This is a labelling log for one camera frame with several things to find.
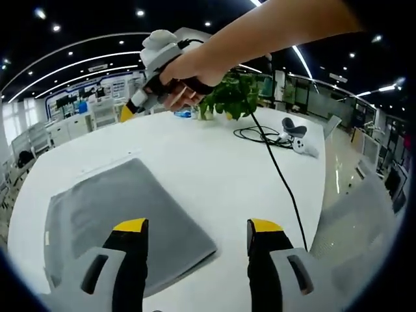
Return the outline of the person's right hand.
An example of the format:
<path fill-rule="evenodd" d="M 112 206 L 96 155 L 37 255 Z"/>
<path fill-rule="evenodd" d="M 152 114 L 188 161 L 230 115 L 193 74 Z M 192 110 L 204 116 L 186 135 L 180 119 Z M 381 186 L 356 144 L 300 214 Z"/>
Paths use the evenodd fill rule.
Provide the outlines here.
<path fill-rule="evenodd" d="M 199 48 L 182 54 L 169 63 L 159 76 L 163 85 L 175 82 L 173 90 L 164 101 L 164 106 L 170 111 L 178 111 L 183 106 L 198 105 L 205 96 L 177 81 L 196 77 L 205 85 L 216 86 L 231 67 Z"/>

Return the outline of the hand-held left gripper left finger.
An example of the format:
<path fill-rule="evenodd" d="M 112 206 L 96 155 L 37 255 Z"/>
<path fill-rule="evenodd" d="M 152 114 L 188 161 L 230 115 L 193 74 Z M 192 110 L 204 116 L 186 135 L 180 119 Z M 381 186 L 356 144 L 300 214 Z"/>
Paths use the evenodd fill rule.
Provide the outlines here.
<path fill-rule="evenodd" d="M 102 247 L 66 263 L 61 282 L 40 299 L 49 311 L 142 311 L 148 276 L 147 218 L 114 227 Z"/>

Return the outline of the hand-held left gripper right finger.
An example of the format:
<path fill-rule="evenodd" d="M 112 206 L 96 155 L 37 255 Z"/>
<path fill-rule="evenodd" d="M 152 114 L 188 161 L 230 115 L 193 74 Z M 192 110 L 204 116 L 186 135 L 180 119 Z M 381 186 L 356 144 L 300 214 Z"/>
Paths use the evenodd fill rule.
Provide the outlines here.
<path fill-rule="evenodd" d="M 247 221 L 252 311 L 329 311 L 330 276 L 271 221 Z"/>

